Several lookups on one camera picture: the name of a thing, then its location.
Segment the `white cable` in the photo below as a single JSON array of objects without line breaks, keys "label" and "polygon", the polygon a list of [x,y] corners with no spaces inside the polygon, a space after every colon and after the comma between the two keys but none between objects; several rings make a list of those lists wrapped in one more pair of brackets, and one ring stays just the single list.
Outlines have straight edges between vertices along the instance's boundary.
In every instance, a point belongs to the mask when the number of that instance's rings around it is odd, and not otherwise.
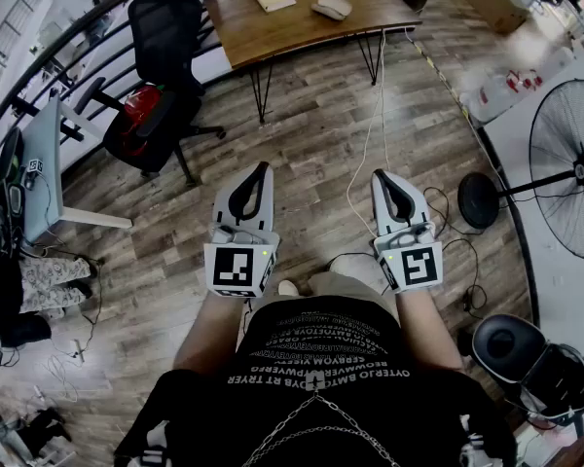
[{"label": "white cable", "polygon": [[523,463],[526,461],[526,454],[528,453],[529,444],[530,444],[532,441],[534,441],[536,438],[540,438],[540,437],[541,437],[541,433],[540,433],[540,432],[538,432],[538,431],[536,431],[536,435],[535,435],[535,436],[532,436],[532,437],[529,439],[528,443],[526,444],[526,449],[524,449],[524,454],[523,454],[523,455],[521,455],[521,456],[520,456],[520,457],[517,459],[517,461],[518,461],[518,462],[520,462],[520,463],[519,463],[519,465],[522,465],[522,464],[523,464]]},{"label": "white cable", "polygon": [[[379,108],[379,102],[383,98],[383,83],[384,83],[384,74],[385,74],[384,73],[384,67],[383,67],[383,51],[384,51],[384,43],[385,43],[385,30],[383,30],[383,36],[382,36],[381,40],[382,40],[381,57],[379,57],[379,59],[381,60],[381,68],[383,69],[383,71],[382,71],[382,75],[381,75],[380,96],[379,96],[379,98],[377,98],[377,103],[374,106],[374,112],[372,113],[372,118],[370,119],[370,126],[368,126],[368,134],[366,135],[366,141],[363,144],[363,159],[361,160],[361,164],[359,165],[359,167],[357,167],[357,170],[354,172],[354,175],[352,176],[352,180],[350,180],[350,183],[348,184],[348,187],[347,187],[347,201],[348,201],[348,205],[350,206],[350,209],[352,209],[352,211],[354,212],[354,214],[357,215],[357,218],[359,218],[359,220],[361,220],[363,222],[363,224],[366,226],[366,229],[368,229],[368,232],[374,238],[376,238],[377,235],[370,228],[370,226],[363,219],[363,217],[357,212],[357,210],[352,205],[352,202],[350,201],[350,187],[352,187],[352,184],[354,183],[355,178],[359,174],[359,171],[361,171],[361,168],[363,167],[363,164],[366,161],[366,156],[368,154],[368,141],[370,140],[370,133],[372,132],[372,124],[374,123],[374,117],[377,115],[377,109]],[[387,151],[386,151],[386,149],[387,149],[387,140],[386,140],[386,137],[384,135],[384,112],[382,113],[382,116],[383,116],[383,138],[384,138],[384,143],[385,143],[385,159],[387,160]]]},{"label": "white cable", "polygon": [[383,143],[385,145],[385,162],[387,164],[387,171],[391,171],[389,167],[389,155],[387,153],[387,134],[385,133],[385,97],[383,94],[383,87],[385,85],[385,30],[383,30],[383,48],[381,49],[381,123],[383,124]]},{"label": "white cable", "polygon": [[[43,179],[43,181],[46,183],[46,187],[48,188],[48,207],[46,207],[46,224],[48,225],[48,229],[46,230],[46,232],[48,234],[50,234],[51,236],[53,236],[58,241],[59,245],[65,246],[66,244],[60,239],[60,237],[58,237],[56,234],[54,234],[50,230],[51,225],[50,225],[50,220],[48,220],[48,211],[50,211],[50,205],[52,204],[52,191],[50,190],[50,184],[48,183],[48,180],[46,179],[44,174],[43,173],[38,173],[38,174]],[[53,247],[56,247],[56,245],[46,246],[46,247],[44,247],[44,249],[48,250],[48,249],[52,249]]]},{"label": "white cable", "polygon": [[[74,384],[72,384],[69,380],[67,380],[67,371],[65,370],[64,364],[68,363],[69,365],[73,365],[77,369],[82,368],[82,365],[76,365],[73,362],[61,362],[56,355],[52,355],[48,358],[48,365],[44,365],[43,363],[38,363],[36,365],[40,365],[43,369],[45,369],[52,377],[54,377],[60,384],[62,385],[62,396],[61,399],[70,401],[71,403],[78,403],[78,389]],[[55,391],[48,391],[47,389],[43,390],[44,394],[48,392],[55,392]]]}]

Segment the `computer mouse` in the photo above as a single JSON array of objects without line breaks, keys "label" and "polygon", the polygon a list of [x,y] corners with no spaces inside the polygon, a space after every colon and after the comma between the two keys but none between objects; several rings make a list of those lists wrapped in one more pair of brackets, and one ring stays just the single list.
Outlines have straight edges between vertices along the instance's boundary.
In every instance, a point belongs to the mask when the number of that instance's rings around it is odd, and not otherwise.
[{"label": "computer mouse", "polygon": [[352,10],[346,0],[318,0],[318,3],[311,4],[311,8],[335,20],[344,20]]}]

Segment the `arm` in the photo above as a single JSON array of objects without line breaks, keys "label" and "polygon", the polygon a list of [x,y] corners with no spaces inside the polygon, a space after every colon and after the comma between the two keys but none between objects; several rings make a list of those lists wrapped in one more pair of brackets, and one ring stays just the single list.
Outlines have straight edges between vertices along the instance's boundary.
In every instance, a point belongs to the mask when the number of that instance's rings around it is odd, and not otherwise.
[{"label": "arm", "polygon": [[423,366],[463,372],[455,342],[428,291],[409,291],[396,296],[400,326],[413,356]]},{"label": "arm", "polygon": [[236,354],[243,299],[207,293],[188,336],[175,355],[173,369],[216,374]]}]

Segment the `white desk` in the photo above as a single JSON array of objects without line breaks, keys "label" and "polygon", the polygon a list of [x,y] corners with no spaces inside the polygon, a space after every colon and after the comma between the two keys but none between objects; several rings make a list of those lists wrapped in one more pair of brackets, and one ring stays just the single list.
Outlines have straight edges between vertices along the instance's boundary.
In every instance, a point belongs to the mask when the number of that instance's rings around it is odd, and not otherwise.
[{"label": "white desk", "polygon": [[60,181],[60,120],[65,116],[83,131],[102,138],[103,135],[95,125],[75,114],[55,96],[22,131],[23,158],[22,165],[28,165],[33,159],[43,163],[43,178],[37,177],[31,191],[26,190],[24,207],[24,236],[30,242],[35,241],[46,229],[59,220],[90,225],[101,225],[118,229],[129,229],[132,221],[82,209],[66,207],[62,203],[62,185]]}]

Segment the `chair armrest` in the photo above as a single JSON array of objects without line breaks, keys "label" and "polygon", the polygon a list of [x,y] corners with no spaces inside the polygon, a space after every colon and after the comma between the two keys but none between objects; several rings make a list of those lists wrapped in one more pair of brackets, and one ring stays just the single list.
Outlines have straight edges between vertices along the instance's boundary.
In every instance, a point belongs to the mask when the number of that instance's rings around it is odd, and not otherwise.
[{"label": "chair armrest", "polygon": [[163,119],[168,115],[173,104],[177,100],[177,94],[174,91],[164,91],[158,103],[147,115],[145,121],[136,131],[136,136],[147,138],[160,125]]}]

